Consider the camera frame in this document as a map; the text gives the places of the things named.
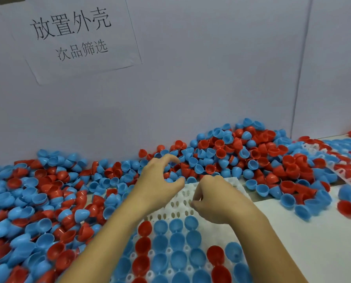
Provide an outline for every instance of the person's left hand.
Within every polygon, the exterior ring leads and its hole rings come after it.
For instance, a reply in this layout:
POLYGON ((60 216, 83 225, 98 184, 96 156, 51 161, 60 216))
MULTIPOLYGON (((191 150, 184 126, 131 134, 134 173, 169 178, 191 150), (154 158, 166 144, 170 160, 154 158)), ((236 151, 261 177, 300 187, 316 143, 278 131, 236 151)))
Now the person's left hand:
POLYGON ((184 187, 183 177, 174 183, 164 180, 164 169, 169 162, 179 163, 180 161, 171 154, 150 160, 127 197, 127 201, 144 213, 143 216, 164 207, 184 187))

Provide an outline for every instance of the paper sign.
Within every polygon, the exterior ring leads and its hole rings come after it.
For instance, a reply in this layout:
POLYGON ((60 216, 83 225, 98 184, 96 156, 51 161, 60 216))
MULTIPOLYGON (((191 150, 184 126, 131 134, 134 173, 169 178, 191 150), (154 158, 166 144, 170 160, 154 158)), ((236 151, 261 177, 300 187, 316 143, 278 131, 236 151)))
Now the paper sign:
POLYGON ((24 0, 0 13, 40 85, 141 63, 126 0, 24 0))

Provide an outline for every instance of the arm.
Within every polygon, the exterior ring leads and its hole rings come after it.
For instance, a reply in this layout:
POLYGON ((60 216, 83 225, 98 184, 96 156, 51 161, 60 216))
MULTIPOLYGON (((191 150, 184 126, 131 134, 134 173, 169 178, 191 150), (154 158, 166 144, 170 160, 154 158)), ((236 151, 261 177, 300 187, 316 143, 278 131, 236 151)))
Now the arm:
POLYGON ((232 227, 255 283, 308 283, 266 216, 221 176, 203 177, 192 207, 205 219, 232 227))
POLYGON ((59 283, 95 283, 110 281, 128 240, 137 224, 146 215, 165 206, 184 187, 184 179, 164 181, 163 172, 176 156, 167 154, 153 158, 143 169, 134 189, 116 209, 85 251, 64 272, 59 283))

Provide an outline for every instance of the person's right hand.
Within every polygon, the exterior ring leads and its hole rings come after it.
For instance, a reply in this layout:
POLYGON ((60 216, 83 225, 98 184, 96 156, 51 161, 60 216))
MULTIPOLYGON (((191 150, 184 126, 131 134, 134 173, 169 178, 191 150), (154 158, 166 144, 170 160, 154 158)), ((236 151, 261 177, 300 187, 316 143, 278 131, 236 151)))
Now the person's right hand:
POLYGON ((209 175, 204 176, 199 182, 191 207, 201 217, 218 224, 231 224, 237 217, 260 212, 251 200, 222 176, 209 175))

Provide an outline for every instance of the forearm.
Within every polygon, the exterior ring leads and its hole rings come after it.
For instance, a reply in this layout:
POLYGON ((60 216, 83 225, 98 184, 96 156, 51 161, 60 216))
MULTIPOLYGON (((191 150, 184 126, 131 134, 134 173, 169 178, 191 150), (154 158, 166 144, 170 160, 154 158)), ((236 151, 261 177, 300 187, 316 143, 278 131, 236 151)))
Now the forearm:
POLYGON ((140 204, 126 200, 116 209, 59 283, 108 283, 133 230, 144 216, 140 208, 140 204))
POLYGON ((308 283, 264 214, 255 207, 231 227, 241 243, 255 283, 308 283))

